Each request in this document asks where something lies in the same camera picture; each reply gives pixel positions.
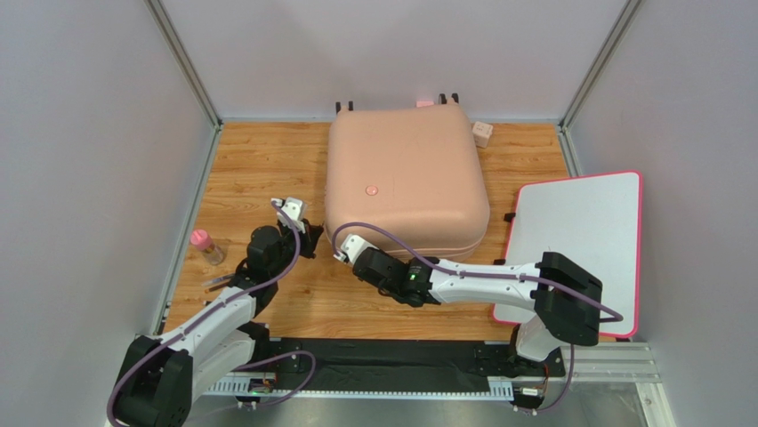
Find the pink suitcase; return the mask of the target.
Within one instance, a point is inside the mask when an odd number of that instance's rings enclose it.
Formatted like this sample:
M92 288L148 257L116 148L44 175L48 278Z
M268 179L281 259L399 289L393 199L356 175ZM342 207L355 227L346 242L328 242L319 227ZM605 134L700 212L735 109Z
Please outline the pink suitcase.
M462 261L480 246L489 217L472 123L457 93L425 107L336 113L327 143L330 242L339 246L353 233L407 255L370 224L420 254Z

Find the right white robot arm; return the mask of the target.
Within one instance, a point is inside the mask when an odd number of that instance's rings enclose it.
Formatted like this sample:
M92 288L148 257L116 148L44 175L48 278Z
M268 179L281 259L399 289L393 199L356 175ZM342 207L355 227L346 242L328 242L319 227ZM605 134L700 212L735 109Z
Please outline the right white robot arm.
M437 258L403 262L369 247L351 267L381 295L414 308L483 302L530 313L512 338L522 359L542 362L561 345L599 342L602 283L563 254L545 252L539 262L521 265L475 265Z

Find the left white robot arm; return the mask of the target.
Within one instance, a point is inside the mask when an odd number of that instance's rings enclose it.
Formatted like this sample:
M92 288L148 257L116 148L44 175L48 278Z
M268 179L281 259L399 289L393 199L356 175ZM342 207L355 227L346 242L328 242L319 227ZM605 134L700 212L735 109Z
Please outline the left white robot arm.
M106 406L113 426L181 426L192 404L225 375L270 369L303 350L274 355L270 332L253 322L298 258L312 259L324 229L306 220L254 230L243 259L215 300L159 336L128 347Z

